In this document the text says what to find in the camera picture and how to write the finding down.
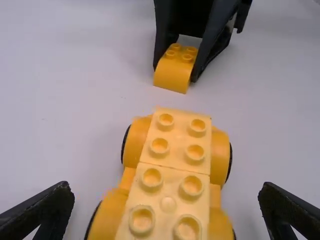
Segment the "white table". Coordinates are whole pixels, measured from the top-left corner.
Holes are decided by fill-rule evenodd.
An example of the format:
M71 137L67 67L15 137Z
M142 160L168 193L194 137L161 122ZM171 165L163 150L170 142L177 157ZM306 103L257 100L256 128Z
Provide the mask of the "white table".
M153 82L152 0L0 1L0 212L67 180L66 240L83 239L122 176L134 116L205 113L229 133L223 208L239 240L267 240L265 181L320 207L320 5L254 0L244 31L186 95Z

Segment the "yellow plastic block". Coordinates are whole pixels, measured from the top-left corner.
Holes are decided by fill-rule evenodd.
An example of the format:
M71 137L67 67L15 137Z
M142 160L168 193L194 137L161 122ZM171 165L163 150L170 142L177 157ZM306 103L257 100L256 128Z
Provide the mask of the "yellow plastic block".
M140 162L210 174L211 118L170 108L157 108Z
M207 240L234 240L232 224L221 208L210 209L210 224Z
M221 186L210 184L210 207L221 208Z
M120 189L130 191L132 182L134 181L134 178L135 178L135 174L136 174L135 168L125 167L122 174L121 182L118 185L118 187Z
M207 240L208 175L140 162L116 240Z
M228 135L220 130L212 131L210 183L223 187L230 161Z
M137 167L151 119L151 116L137 117L131 124L123 151L123 165L125 167L134 169Z
M171 44L156 66L153 85L186 94L197 53L193 46Z
M114 240L128 199L128 190L113 189L95 213L87 240Z

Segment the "lego duplo vehicle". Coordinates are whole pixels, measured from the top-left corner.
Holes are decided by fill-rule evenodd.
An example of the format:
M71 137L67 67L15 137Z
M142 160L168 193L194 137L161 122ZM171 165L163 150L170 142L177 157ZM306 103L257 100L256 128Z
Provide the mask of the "lego duplo vehicle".
M209 116L157 108L136 118L125 133L121 161L121 182L96 208L85 239L236 238L221 209L232 147Z

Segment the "black wheel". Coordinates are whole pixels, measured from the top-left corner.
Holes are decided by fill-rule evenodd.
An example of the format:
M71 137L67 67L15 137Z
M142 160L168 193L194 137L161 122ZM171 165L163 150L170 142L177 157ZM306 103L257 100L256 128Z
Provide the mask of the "black wheel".
M126 129L124 137L123 137L123 141L122 141L122 146L121 146L121 163L122 164L124 163L124 151L125 151L125 145L126 145L126 141L127 141L127 137L128 137L128 133L129 133L130 127L131 127L131 124Z
M86 232L85 232L85 235L84 235L84 240L87 240L88 239L88 236L89 236L89 233L90 233L90 229L91 229L91 225L92 223L94 222L94 219L95 219L95 215L98 211L98 208L100 207L100 204L101 204L102 201L99 202L98 206L96 206L93 214L92 214L92 217L90 219L90 222L89 222L89 225L88 227L86 228Z
M226 174L225 182L228 181L228 178L229 178L229 175L230 175L230 172L231 172L231 166L232 166L232 146L231 146L230 142L229 142L229 144L230 144L230 159L229 159L228 173Z

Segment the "black plastic piece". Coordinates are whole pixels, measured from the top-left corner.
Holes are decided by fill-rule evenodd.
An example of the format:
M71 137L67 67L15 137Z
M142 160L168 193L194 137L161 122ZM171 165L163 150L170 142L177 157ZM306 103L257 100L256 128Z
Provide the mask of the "black plastic piece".
M122 164L124 163L124 151L125 151L126 141L127 141L127 137L128 137L128 133L129 133L130 127L131 127L131 124L126 129L124 137L123 137L123 141L122 141L122 146L121 146L121 163Z
M61 181L0 214L0 239L22 240L39 227L33 240L62 240L75 196Z
M206 66L229 44L233 28L241 33L252 0L153 0L156 20L153 68L179 35L202 38L191 72L196 82Z
M96 206L93 214L92 214L92 217L90 219L90 222L89 222L89 225L88 227L86 228L86 231L85 231L85 236L84 236L84 240L87 240L88 239L88 236L89 236L89 233L90 233L90 229L91 229L91 226L92 226L92 223L94 222L94 219L95 219L95 216L96 216L96 213L100 207L100 204L101 204L102 201L99 202L98 206Z
M271 240L320 239L320 209L281 187L265 182L258 200Z
M231 172L231 167L232 167L232 146L231 146L231 142L229 142L230 144L230 159L229 159L229 166L228 166L228 173L226 174L226 179L225 179L225 182L228 181L228 178L229 178L229 175L230 175L230 172Z

